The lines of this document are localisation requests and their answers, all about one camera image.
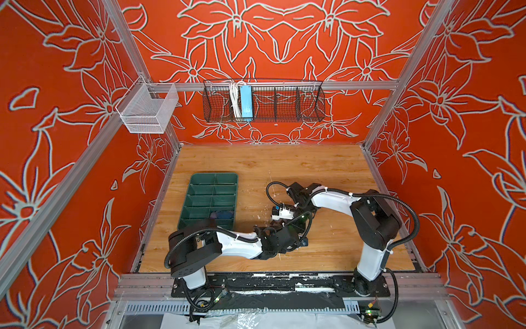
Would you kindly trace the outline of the green divided organizer tray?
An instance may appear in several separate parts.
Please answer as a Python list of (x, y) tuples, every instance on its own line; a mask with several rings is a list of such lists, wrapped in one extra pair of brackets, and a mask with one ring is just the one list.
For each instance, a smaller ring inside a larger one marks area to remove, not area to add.
[(233, 172), (196, 173), (190, 183), (179, 217), (181, 230), (201, 220), (210, 219), (214, 211), (234, 211), (233, 220), (216, 220), (217, 226), (233, 230), (236, 216), (238, 175)]

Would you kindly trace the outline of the purple sock with yellow cuff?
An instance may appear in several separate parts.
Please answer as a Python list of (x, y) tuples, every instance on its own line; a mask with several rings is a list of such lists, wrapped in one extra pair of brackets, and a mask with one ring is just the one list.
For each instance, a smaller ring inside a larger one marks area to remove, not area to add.
[(233, 220), (234, 219), (234, 211), (228, 210), (228, 211), (214, 211), (210, 214), (211, 219), (216, 220)]

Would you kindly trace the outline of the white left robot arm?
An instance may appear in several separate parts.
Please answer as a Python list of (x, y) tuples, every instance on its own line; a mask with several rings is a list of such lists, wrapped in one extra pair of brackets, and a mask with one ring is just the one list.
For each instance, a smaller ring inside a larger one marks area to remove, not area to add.
[(222, 228), (214, 219), (205, 219), (172, 233), (168, 237), (168, 252), (164, 267), (171, 277), (182, 279), (193, 290), (206, 285), (205, 267), (221, 256), (249, 260), (268, 260), (280, 254), (308, 245), (312, 219), (271, 222), (270, 226), (255, 226), (252, 233)]

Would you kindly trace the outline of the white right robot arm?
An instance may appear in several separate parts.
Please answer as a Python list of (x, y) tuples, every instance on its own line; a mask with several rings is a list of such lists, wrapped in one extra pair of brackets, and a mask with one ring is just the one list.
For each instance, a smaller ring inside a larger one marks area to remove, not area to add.
[(287, 187), (286, 192), (294, 205), (303, 211), (327, 208), (350, 216), (364, 244), (356, 272), (369, 282), (377, 279), (390, 254), (388, 247), (400, 229), (385, 194), (374, 189), (351, 193), (316, 183), (303, 187), (296, 182)]

